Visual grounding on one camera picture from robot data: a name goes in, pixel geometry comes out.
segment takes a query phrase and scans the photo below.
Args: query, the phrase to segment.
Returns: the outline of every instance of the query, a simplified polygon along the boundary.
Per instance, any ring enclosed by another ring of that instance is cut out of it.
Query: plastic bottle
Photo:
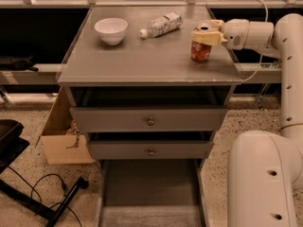
[[[151,20],[148,23],[147,28],[142,28],[140,30],[140,37],[142,39],[155,38],[180,27],[182,23],[182,15],[174,11]]]

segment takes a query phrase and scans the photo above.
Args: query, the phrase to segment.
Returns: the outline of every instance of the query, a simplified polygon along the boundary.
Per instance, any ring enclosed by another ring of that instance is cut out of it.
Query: gray drawer front
[[[218,130],[227,109],[71,108],[80,131]]]
[[[91,142],[94,159],[205,159],[213,147],[207,142]]]

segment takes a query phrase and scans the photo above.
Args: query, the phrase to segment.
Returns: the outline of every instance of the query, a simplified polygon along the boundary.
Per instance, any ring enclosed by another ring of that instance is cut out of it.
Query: terrazzo floor
[[[229,149],[238,134],[249,130],[264,130],[279,133],[279,100],[273,96],[263,99],[264,111],[258,108],[253,97],[232,97],[229,111],[221,129],[216,133],[215,145],[205,161],[202,178],[205,190],[205,203],[209,227],[227,226],[227,158]],[[99,186],[102,176],[95,164],[92,165],[48,165],[39,135],[49,115],[50,104],[9,106],[0,112],[1,119],[15,119],[24,126],[22,137],[30,146],[10,166],[18,171],[31,184],[49,173],[59,174],[68,187],[79,176],[89,182],[89,187],[80,190],[70,203],[82,226],[96,226],[96,210]],[[6,169],[0,178],[11,186],[30,193],[30,188],[10,169]],[[62,198],[62,188],[57,177],[43,179],[37,185],[43,203],[50,206]],[[294,190],[298,226],[303,226],[303,190]],[[0,227],[45,226],[46,221],[10,198],[0,195]],[[66,210],[56,226],[80,226],[71,211]]]

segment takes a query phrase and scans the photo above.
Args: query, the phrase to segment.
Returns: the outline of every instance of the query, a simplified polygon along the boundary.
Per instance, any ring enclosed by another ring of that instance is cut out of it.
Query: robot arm
[[[228,161],[228,227],[295,227],[293,185],[302,185],[302,148],[294,140],[248,131]]]
[[[194,42],[207,45],[223,44],[228,49],[252,49],[261,55],[280,58],[272,45],[274,25],[269,22],[249,22],[244,19],[206,20],[191,33]]]
[[[234,142],[228,160],[228,227],[296,227],[292,187],[303,187],[303,17],[288,14],[275,28],[246,20],[200,24],[192,34],[198,43],[282,59],[281,136],[248,131]]]

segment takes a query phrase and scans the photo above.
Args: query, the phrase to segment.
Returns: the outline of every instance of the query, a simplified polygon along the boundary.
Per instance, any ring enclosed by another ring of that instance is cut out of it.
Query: bottle cap
[[[144,39],[148,38],[148,30],[145,29],[145,28],[142,28],[142,29],[140,30],[140,37],[141,37],[141,38],[144,38]]]

